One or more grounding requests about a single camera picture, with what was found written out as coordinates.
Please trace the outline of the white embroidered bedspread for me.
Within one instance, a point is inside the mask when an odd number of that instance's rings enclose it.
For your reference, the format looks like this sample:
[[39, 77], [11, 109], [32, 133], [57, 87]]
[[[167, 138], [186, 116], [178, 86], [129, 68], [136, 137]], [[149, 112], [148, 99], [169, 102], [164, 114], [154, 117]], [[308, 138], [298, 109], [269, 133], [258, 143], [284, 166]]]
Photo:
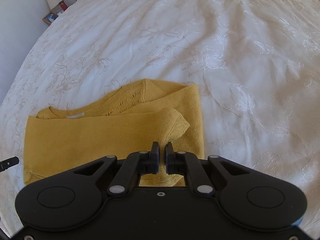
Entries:
[[319, 237], [319, 0], [78, 0], [1, 105], [1, 158], [23, 156], [28, 116], [144, 78], [197, 84], [206, 155], [296, 184]]

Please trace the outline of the yellow knit sweater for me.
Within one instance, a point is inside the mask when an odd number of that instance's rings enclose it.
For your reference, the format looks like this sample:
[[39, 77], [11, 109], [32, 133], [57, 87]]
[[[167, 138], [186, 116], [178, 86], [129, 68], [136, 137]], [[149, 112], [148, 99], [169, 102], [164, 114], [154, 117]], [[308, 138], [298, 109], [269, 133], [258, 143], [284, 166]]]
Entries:
[[74, 110], [45, 108], [27, 121], [24, 183], [30, 184], [107, 155], [175, 150], [204, 157], [204, 136], [197, 85], [143, 79], [111, 91]]

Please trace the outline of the right framed photo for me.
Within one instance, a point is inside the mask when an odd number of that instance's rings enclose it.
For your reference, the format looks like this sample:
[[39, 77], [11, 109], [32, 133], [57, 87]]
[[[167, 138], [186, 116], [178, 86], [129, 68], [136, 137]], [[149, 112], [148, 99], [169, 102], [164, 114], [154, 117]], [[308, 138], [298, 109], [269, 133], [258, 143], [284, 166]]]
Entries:
[[50, 11], [44, 18], [42, 19], [43, 22], [47, 23], [48, 25], [51, 25], [56, 19], [58, 18], [58, 15], [52, 11]]

